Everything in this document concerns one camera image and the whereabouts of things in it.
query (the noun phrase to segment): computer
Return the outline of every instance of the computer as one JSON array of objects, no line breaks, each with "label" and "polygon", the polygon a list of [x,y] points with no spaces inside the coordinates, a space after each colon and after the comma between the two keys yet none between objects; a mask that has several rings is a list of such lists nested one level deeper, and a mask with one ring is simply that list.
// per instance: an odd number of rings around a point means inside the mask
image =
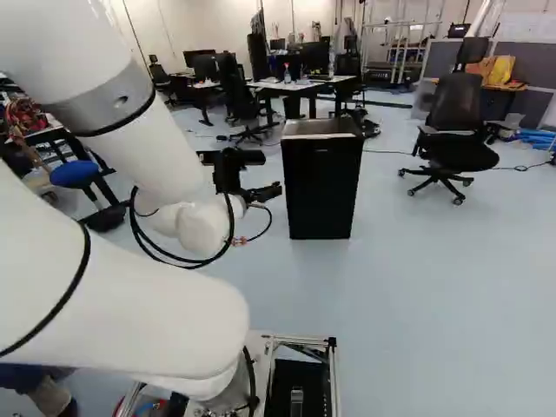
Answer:
[{"label": "computer", "polygon": [[188,65],[188,67],[193,68],[193,60],[196,56],[211,54],[214,55],[215,53],[215,50],[184,50],[183,58],[185,59],[185,63]]},{"label": "computer", "polygon": [[270,50],[284,50],[286,49],[286,39],[272,39],[270,41]]},{"label": "computer", "polygon": [[307,42],[301,45],[301,64],[306,73],[327,74],[329,47],[326,42]]},{"label": "computer", "polygon": [[195,78],[199,81],[211,79],[218,81],[218,67],[216,66],[216,54],[201,54],[193,58],[193,68],[195,69]]}]

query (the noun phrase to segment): office chair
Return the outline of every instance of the office chair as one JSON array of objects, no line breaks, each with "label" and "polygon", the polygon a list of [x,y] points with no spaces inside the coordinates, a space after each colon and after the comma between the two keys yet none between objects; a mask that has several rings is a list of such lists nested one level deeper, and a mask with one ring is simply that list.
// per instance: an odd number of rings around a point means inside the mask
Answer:
[{"label": "office chair", "polygon": [[172,81],[169,75],[166,74],[164,68],[158,63],[156,55],[149,55],[149,59],[151,62],[149,71],[156,91],[160,91],[168,97],[164,104],[170,104],[172,107],[175,106],[175,100],[172,98],[174,90],[172,89]]},{"label": "office chair", "polygon": [[255,139],[262,144],[262,139],[258,134],[263,133],[263,129],[256,127],[251,129],[250,122],[257,122],[260,115],[259,100],[250,93],[247,84],[242,78],[238,69],[237,61],[230,53],[219,54],[216,58],[220,69],[220,84],[226,94],[226,106],[228,107],[227,121],[234,125],[241,122],[245,125],[245,130],[241,133],[230,135],[230,140],[238,138],[235,146],[247,139]]},{"label": "office chair", "polygon": [[455,194],[453,204],[457,206],[463,204],[466,197],[451,181],[462,182],[464,187],[469,187],[474,179],[460,176],[461,173],[491,169],[500,160],[498,154],[485,145],[487,130],[480,117],[482,76],[463,72],[466,63],[482,59],[480,54],[474,55],[464,49],[483,47],[485,44],[483,42],[481,45],[482,41],[477,41],[483,38],[467,39],[474,40],[467,45],[464,41],[454,72],[440,78],[427,122],[419,127],[413,155],[428,160],[429,166],[421,166],[420,169],[402,168],[398,172],[399,176],[428,176],[422,184],[408,190],[408,195],[413,196],[432,183],[442,182]]}]

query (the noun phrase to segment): black panel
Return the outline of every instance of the black panel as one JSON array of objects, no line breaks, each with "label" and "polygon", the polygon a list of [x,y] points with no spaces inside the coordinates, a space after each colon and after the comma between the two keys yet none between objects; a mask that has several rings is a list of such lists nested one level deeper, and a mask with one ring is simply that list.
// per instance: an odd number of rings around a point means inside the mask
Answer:
[{"label": "black panel", "polygon": [[495,55],[516,57],[513,78],[533,87],[556,89],[556,44],[498,42]]},{"label": "black panel", "polygon": [[515,99],[509,112],[525,114],[520,123],[522,128],[537,129],[553,98],[553,93],[533,90],[510,93],[483,89],[480,109],[483,120],[503,120],[506,106],[512,99],[512,94],[515,94]]},{"label": "black panel", "polygon": [[281,148],[290,238],[349,238],[363,140],[285,139]]},{"label": "black panel", "polygon": [[461,42],[432,42],[423,76],[440,78],[452,72],[460,46]]},{"label": "black panel", "polygon": [[294,388],[303,392],[302,411],[297,416],[332,415],[328,379],[327,366],[322,363],[277,359],[265,417],[296,417],[292,415],[291,407]]},{"label": "black panel", "polygon": [[517,94],[510,112],[525,114],[522,128],[537,129],[552,99],[553,93],[529,89]]}]

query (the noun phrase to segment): chair backrest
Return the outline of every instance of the chair backrest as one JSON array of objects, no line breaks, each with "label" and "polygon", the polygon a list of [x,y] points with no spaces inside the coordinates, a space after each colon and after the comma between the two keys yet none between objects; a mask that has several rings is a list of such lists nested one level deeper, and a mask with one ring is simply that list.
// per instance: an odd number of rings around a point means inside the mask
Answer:
[{"label": "chair backrest", "polygon": [[170,81],[170,77],[159,63],[152,63],[149,65],[150,75],[153,77],[154,84],[164,84]]},{"label": "chair backrest", "polygon": [[258,108],[242,77],[235,57],[224,52],[216,57],[220,70],[220,85],[226,94],[226,102],[232,116],[239,119],[253,119]]},{"label": "chair backrest", "polygon": [[361,77],[361,59],[349,54],[337,55],[336,75]]},{"label": "chair backrest", "polygon": [[437,130],[479,130],[482,76],[454,72],[440,78],[427,125]]},{"label": "chair backrest", "polygon": [[487,37],[464,37],[455,59],[454,71],[465,71],[468,63],[480,63],[488,51]]}]

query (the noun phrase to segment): black box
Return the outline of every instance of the black box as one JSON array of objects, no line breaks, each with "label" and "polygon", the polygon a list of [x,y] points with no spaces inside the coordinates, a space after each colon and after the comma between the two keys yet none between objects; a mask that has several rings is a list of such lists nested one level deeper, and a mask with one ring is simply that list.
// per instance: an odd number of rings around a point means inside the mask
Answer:
[{"label": "black box", "polygon": [[351,117],[287,121],[281,139],[291,239],[348,239],[364,139]]}]

